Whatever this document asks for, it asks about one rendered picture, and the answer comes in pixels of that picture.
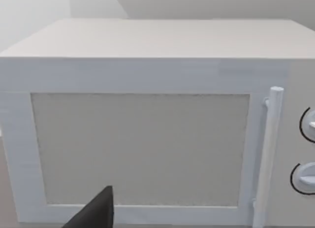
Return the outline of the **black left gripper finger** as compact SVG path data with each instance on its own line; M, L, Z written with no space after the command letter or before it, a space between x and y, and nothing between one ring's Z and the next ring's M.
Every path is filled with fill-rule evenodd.
M61 228L113 228L114 193L106 186Z

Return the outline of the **pale microwave door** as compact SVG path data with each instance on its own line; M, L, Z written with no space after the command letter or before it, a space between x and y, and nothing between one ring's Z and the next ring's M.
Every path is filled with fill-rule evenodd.
M64 223L105 186L115 221L252 223L263 100L285 60L0 57L21 223Z

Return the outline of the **pale microwave oven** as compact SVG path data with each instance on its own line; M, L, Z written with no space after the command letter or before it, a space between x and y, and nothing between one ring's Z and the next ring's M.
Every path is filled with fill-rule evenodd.
M302 113L315 110L315 31L290 20L57 21L0 53L0 57L258 58L289 64L274 155L265 227L315 227L315 195L290 185L298 164L315 162L315 144L299 131ZM254 175L256 198L267 117L262 106Z

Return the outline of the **pale microwave knob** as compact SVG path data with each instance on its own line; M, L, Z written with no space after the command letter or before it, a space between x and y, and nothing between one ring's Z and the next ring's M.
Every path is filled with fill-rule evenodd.
M310 143L315 144L315 110L308 107L299 120L299 131Z
M298 163L291 171L290 185L301 195L315 195L315 162Z

